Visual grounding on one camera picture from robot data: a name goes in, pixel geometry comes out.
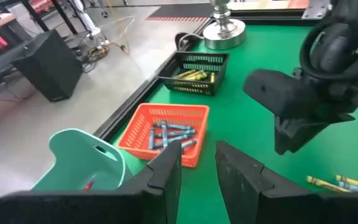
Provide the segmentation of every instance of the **black table edge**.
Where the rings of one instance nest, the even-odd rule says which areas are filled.
[[[232,18],[244,21],[251,25],[276,25],[276,26],[313,26],[318,20],[301,19],[304,9],[274,9],[274,10],[250,10],[250,11],[232,11]],[[204,28],[213,22],[212,18],[205,20],[193,33],[202,35]],[[186,44],[181,49],[187,51],[192,49],[198,42]],[[138,89],[118,107],[118,109],[93,133],[97,138],[109,142],[122,126],[131,118],[137,107],[143,103],[159,84],[161,80],[157,75],[164,68],[165,64],[172,58],[169,56],[159,68],[154,72],[149,80],[141,84]]]

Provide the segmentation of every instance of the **green table surface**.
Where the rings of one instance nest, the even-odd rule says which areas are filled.
[[[246,95],[242,87],[248,74],[258,68],[290,73],[299,67],[300,45],[309,27],[247,26],[246,41],[227,52],[226,76],[216,96],[202,96],[168,90],[161,84],[149,103],[208,105],[208,128],[195,168],[183,168],[177,223],[229,223],[219,189],[215,164],[216,141],[223,140],[264,163],[269,169],[307,189],[324,190],[306,182],[306,176],[334,183],[336,174],[358,180],[358,110],[355,121],[334,124],[312,139],[297,153],[283,156],[274,151],[273,114]],[[121,133],[111,139],[117,146]],[[136,174],[147,161],[129,153],[124,156]]]

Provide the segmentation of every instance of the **black plastic basket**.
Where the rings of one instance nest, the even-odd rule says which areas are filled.
[[[229,54],[176,52],[159,73],[158,77],[169,90],[214,96],[226,73]],[[173,78],[189,70],[215,73],[215,81],[192,81]]]

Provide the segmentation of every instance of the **teal plastic object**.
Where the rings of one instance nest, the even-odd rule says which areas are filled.
[[[56,158],[53,167],[33,190],[115,190],[132,174],[122,154],[109,143],[79,129],[55,133],[49,148]]]

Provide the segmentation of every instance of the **orange plastic basket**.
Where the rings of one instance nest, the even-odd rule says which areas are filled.
[[[139,159],[151,160],[159,153],[158,150],[149,150],[150,128],[153,124],[165,120],[168,124],[192,126],[196,130],[192,139],[197,138],[197,143],[186,148],[181,157],[181,163],[183,166],[195,167],[203,146],[208,113],[209,107],[203,105],[142,103],[125,129],[118,147],[127,150]],[[156,128],[155,133],[161,133],[161,129]]]

